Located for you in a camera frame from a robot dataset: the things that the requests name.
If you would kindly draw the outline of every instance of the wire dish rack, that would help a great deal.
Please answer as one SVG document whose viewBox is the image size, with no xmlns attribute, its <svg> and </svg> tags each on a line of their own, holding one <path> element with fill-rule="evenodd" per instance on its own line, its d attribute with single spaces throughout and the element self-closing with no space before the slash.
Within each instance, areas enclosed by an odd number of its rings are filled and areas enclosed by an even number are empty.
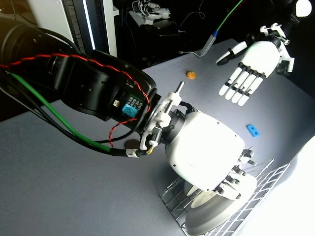
<svg viewBox="0 0 315 236">
<path fill-rule="evenodd" d="M 274 160 L 270 160 L 269 162 L 261 163 L 256 167 L 244 169 L 246 173 L 256 176 L 256 190 L 251 198 L 232 217 L 210 232 L 203 234 L 204 236 L 235 236 L 237 234 L 246 220 L 250 217 L 255 207 L 257 207 L 261 203 L 261 200 L 267 196 L 269 191 L 275 186 L 290 166 L 288 163 L 266 173 L 266 170 L 273 161 Z M 192 201 L 200 192 L 197 191 L 190 196 L 186 196 L 184 193 L 184 183 L 184 179 L 178 177 L 165 189 L 161 199 L 179 227 L 188 236 L 185 228 L 186 212 L 189 210 Z"/>
</svg>

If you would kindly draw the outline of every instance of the white light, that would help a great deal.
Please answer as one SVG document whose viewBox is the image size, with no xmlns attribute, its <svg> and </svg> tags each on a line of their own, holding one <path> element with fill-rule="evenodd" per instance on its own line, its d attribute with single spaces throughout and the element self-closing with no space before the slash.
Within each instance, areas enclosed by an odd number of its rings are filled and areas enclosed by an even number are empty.
<svg viewBox="0 0 315 236">
<path fill-rule="evenodd" d="M 94 44 L 94 38 L 93 38 L 93 33 L 92 33 L 92 28 L 91 28 L 90 17 L 89 17 L 89 12 L 88 12 L 86 0 L 83 0 L 83 7 L 84 7 L 85 18 L 87 19 L 87 23 L 88 23 L 88 29 L 89 29 L 89 34 L 90 34 L 90 38 L 91 38 L 92 48 L 94 50 L 95 44 Z"/>
<path fill-rule="evenodd" d="M 312 4 L 309 0 L 298 0 L 295 5 L 296 16 L 306 17 L 310 15 L 312 11 Z"/>
</svg>

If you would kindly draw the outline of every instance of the small orange ball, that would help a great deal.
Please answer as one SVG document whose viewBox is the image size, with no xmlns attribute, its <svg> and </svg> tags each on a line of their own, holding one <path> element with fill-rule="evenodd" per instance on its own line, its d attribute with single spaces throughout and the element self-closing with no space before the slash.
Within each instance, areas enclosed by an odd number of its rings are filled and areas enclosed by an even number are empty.
<svg viewBox="0 0 315 236">
<path fill-rule="evenodd" d="M 187 78 L 193 80 L 194 78 L 196 78 L 196 73 L 191 71 L 191 70 L 189 70 L 189 71 L 186 71 L 186 76 L 187 76 Z"/>
</svg>

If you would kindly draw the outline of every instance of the green wire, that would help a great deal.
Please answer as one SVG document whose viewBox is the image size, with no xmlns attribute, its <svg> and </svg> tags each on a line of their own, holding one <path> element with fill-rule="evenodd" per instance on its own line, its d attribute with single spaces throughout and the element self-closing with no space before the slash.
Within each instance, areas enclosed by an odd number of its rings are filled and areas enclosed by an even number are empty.
<svg viewBox="0 0 315 236">
<path fill-rule="evenodd" d="M 222 23 L 219 25 L 219 27 L 217 28 L 217 31 L 219 31 L 219 29 L 222 27 L 222 25 L 225 23 L 225 21 L 228 19 L 228 17 L 232 14 L 232 12 L 242 3 L 243 0 L 240 0 L 235 7 L 228 13 L 228 15 L 225 17 L 225 19 L 222 21 Z"/>
<path fill-rule="evenodd" d="M 61 121 L 62 124 L 65 125 L 65 127 L 67 127 L 67 129 L 74 134 L 75 136 L 77 136 L 78 138 L 80 138 L 81 140 L 85 141 L 86 143 L 93 145 L 94 147 L 100 148 L 104 151 L 110 151 L 111 148 L 104 146 L 102 144 L 99 144 L 87 137 L 85 137 L 84 135 L 80 134 L 78 131 L 76 131 L 56 110 L 55 108 L 52 107 L 52 105 L 50 105 L 50 103 L 42 96 L 40 95 L 28 82 L 26 82 L 21 76 L 12 74 L 11 75 L 17 79 L 24 87 L 26 87 L 35 97 L 37 97 L 44 105 L 45 107 L 47 107 L 52 114 L 55 115 L 55 117 L 57 117 L 58 120 Z"/>
</svg>

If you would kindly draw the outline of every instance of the table surface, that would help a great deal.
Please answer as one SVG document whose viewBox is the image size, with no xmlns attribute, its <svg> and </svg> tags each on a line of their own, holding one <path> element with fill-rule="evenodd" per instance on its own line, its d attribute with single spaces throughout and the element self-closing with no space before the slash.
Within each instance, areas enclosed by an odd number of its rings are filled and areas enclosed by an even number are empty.
<svg viewBox="0 0 315 236">
<path fill-rule="evenodd" d="M 203 58 L 184 55 L 145 72 L 162 96 L 185 81 L 184 101 L 228 125 L 247 147 L 254 146 L 256 162 L 275 158 L 274 167 L 279 166 L 315 134 L 315 102 L 276 74 L 243 107 L 220 97 L 218 91 L 238 61 L 222 67 L 215 61 L 234 44 L 227 40 Z M 196 72 L 196 79 L 185 77 L 188 70 Z M 92 139 L 106 138 L 116 123 L 60 101 L 53 106 Z M 253 138 L 248 124 L 255 125 L 260 136 Z M 126 131 L 119 127 L 115 135 Z M 107 156 L 74 143 L 30 113 L 0 123 L 0 134 L 0 235 L 183 235 L 159 198 L 176 176 L 163 145 L 139 159 Z"/>
</svg>

